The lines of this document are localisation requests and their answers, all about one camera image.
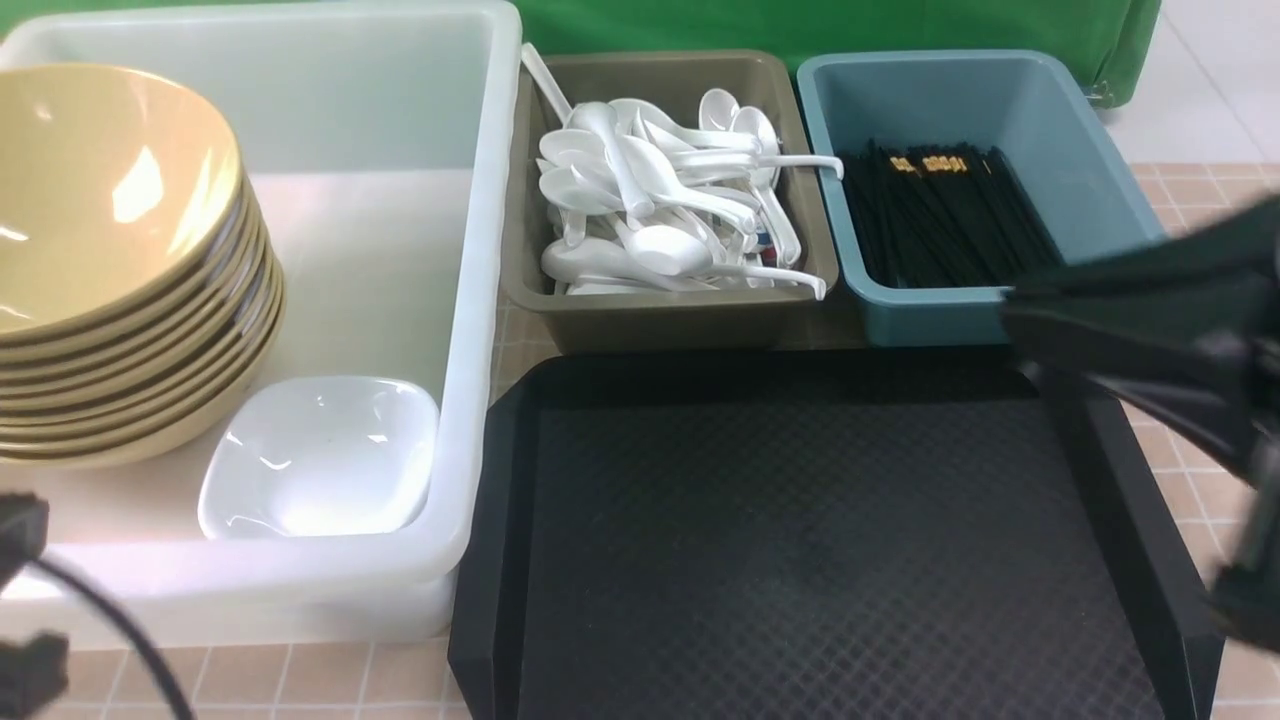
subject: chopsticks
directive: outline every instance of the chopsticks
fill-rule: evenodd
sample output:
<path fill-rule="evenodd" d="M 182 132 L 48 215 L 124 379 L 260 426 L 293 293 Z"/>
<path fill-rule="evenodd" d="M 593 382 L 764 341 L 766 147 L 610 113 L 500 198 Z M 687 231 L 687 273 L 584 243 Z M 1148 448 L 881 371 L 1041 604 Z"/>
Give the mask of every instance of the chopsticks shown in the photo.
<path fill-rule="evenodd" d="M 1005 154 L 973 145 L 846 154 L 863 264 L 895 288 L 991 287 L 1062 264 Z"/>

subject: bin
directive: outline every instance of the bin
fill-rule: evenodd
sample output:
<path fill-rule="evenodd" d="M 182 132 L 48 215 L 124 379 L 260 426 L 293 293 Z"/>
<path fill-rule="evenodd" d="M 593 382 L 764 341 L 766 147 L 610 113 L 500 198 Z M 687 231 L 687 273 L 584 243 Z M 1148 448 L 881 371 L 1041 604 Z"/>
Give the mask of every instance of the bin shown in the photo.
<path fill-rule="evenodd" d="M 1106 128 L 1057 60 L 1032 51 L 823 55 L 796 76 L 815 152 L 972 142 L 997 146 L 1069 264 L 1164 237 Z M 1006 341 L 1002 288 L 888 288 L 863 265 L 844 187 L 820 178 L 845 283 L 873 346 Z"/>

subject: textured tray surface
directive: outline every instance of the textured tray surface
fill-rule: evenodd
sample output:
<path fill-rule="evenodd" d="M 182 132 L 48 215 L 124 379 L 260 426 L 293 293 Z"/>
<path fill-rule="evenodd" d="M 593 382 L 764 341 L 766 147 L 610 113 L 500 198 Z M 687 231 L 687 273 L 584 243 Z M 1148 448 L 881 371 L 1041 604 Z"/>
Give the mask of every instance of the textured tray surface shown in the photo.
<path fill-rule="evenodd" d="M 1162 717 L 1037 400 L 538 432 L 525 720 Z"/>

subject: stack of bowls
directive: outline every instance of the stack of bowls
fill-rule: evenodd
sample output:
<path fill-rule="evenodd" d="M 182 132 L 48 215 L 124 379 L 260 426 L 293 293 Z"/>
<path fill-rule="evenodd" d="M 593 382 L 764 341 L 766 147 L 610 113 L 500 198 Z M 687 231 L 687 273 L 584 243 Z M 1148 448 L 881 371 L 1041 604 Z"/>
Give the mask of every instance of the stack of bowls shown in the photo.
<path fill-rule="evenodd" d="M 95 468 L 202 433 L 279 333 L 236 136 L 163 78 L 0 73 L 0 464 Z"/>

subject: green cloth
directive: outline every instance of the green cloth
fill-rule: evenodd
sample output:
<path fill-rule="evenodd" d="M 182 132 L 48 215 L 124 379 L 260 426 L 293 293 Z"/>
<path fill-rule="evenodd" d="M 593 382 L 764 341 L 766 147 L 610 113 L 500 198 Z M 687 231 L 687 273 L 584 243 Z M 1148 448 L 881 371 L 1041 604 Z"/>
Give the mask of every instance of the green cloth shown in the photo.
<path fill-rule="evenodd" d="M 1160 0 L 513 0 L 543 55 L 754 49 L 795 70 L 868 50 L 1027 49 L 1100 106 L 1129 101 Z"/>

